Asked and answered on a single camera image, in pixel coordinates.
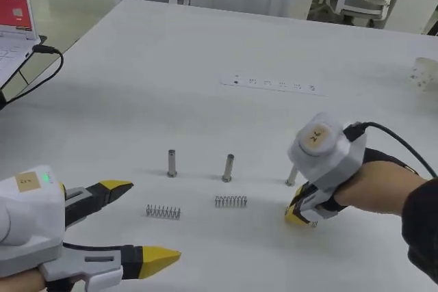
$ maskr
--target metal peg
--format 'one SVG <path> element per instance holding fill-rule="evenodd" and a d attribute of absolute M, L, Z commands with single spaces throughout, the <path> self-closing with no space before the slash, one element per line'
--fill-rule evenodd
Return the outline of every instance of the metal peg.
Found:
<path fill-rule="evenodd" d="M 225 172 L 222 176 L 222 181 L 224 183 L 229 183 L 231 181 L 231 171 L 233 170 L 233 162 L 234 162 L 234 155 L 228 154 L 227 156 L 227 162 L 225 163 Z"/>
<path fill-rule="evenodd" d="M 290 171 L 289 178 L 286 179 L 286 182 L 285 182 L 286 186 L 294 186 L 295 185 L 295 179 L 296 179 L 297 175 L 298 175 L 298 169 L 294 165 L 292 167 L 292 170 Z"/>
<path fill-rule="evenodd" d="M 170 178 L 177 176 L 177 165 L 175 163 L 175 150 L 169 150 L 169 170 L 167 175 Z"/>

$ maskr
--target human hand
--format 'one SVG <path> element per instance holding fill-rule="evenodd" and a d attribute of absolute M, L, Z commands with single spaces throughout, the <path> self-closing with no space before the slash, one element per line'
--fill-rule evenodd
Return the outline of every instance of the human hand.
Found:
<path fill-rule="evenodd" d="M 37 269 L 0 278 L 0 292 L 39 292 L 45 287 L 44 277 Z"/>
<path fill-rule="evenodd" d="M 425 182 L 426 179 L 395 163 L 375 161 L 364 164 L 334 197 L 343 206 L 401 215 L 408 195 Z"/>

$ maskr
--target metal spring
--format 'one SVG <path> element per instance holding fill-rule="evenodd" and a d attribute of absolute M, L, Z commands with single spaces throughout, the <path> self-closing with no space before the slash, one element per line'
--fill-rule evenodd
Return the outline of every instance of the metal spring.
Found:
<path fill-rule="evenodd" d="M 216 196 L 214 203 L 218 208 L 221 207 L 246 207 L 246 196 Z"/>
<path fill-rule="evenodd" d="M 148 204 L 146 205 L 146 215 L 156 218 L 179 219 L 181 208 Z"/>

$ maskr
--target dark sleeve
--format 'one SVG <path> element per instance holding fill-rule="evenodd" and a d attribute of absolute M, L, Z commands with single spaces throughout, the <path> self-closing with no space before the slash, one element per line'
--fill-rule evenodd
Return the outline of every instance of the dark sleeve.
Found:
<path fill-rule="evenodd" d="M 402 213 L 408 258 L 438 284 L 438 178 L 413 191 Z"/>

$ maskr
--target power strip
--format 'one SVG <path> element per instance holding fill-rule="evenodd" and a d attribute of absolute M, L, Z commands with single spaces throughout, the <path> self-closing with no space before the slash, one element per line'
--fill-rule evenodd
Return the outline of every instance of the power strip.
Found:
<path fill-rule="evenodd" d="M 239 75 L 223 77 L 220 80 L 222 85 L 234 85 L 247 88 L 275 90 L 277 92 L 299 92 L 316 96 L 325 96 L 315 85 L 307 83 L 291 83 L 285 81 L 275 81 L 270 79 L 246 78 Z"/>

